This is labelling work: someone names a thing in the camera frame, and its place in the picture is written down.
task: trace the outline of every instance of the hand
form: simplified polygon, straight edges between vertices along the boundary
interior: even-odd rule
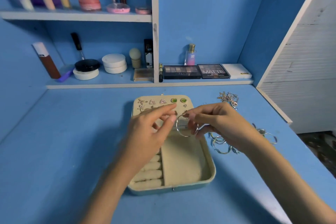
[[[263,141],[264,138],[228,103],[201,105],[186,112],[189,117],[188,128],[195,134],[196,123],[201,128],[197,134],[215,132],[221,135],[228,144],[245,152],[251,143]]]
[[[176,120],[176,104],[147,109],[133,116],[119,161],[123,161],[133,178],[160,150]],[[159,127],[155,121],[163,120]]]

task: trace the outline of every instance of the white trim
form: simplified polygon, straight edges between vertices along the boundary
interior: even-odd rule
[[[86,85],[47,85],[47,89],[100,89],[100,88],[144,88],[174,86],[209,86],[252,84],[253,80],[226,82],[160,82],[160,83],[127,83],[127,84],[86,84]]]
[[[110,14],[108,12],[85,13],[76,10],[42,10],[0,11],[4,20],[38,20],[38,21],[121,21],[121,22],[152,22],[150,14]]]
[[[262,78],[260,79],[260,81],[257,85],[257,88],[260,87],[262,85],[262,83],[264,82],[266,76],[268,75],[268,73],[271,70],[272,66],[274,65],[275,61],[278,59],[278,57],[279,57],[280,53],[282,52],[283,48],[286,46],[286,43],[288,42],[288,40],[291,37],[294,30],[296,29],[297,25],[299,24],[301,18],[305,14],[305,12],[306,12],[306,10],[307,10],[307,8],[308,8],[308,6],[310,5],[311,2],[312,2],[312,0],[305,0],[305,2],[303,3],[300,11],[296,15],[296,18],[294,19],[291,27],[289,28],[287,34],[285,35],[284,39],[282,40],[278,50],[275,52],[274,57],[272,58],[270,64],[268,65],[267,69],[265,70],[265,73],[263,74]]]
[[[266,101],[274,108],[274,110],[287,122],[288,125],[291,125],[293,121],[278,107],[276,103],[273,102],[273,100],[270,99],[270,97],[260,88],[256,88],[259,93],[266,99]]]
[[[154,83],[159,82],[159,0],[152,0]]]

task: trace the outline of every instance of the eyeshadow palette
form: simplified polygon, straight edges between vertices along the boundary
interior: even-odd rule
[[[220,64],[198,64],[203,79],[225,79],[229,75]]]
[[[201,79],[197,66],[163,66],[165,79]]]

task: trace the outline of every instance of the jewelry box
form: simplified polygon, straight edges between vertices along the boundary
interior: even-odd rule
[[[134,101],[132,116],[140,114],[147,108],[175,102],[177,107],[174,110],[177,111],[177,116],[193,108],[190,98],[185,95],[142,96]],[[163,121],[157,120],[156,123],[161,126]],[[206,186],[214,179],[216,167],[206,139],[204,136],[195,138],[191,135],[187,123],[187,118],[181,116],[178,120],[178,129],[189,137],[179,134],[174,125],[160,151],[128,185],[132,193],[147,195],[197,189]]]

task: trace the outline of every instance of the blue table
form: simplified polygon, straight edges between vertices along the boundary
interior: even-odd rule
[[[276,135],[275,146],[333,209],[336,179],[251,85],[48,90],[0,145],[0,223],[74,223],[113,158],[134,99],[188,95],[194,106],[219,92],[238,94],[238,112]],[[133,196],[114,223],[289,223],[244,154],[211,151],[217,175],[207,187]]]

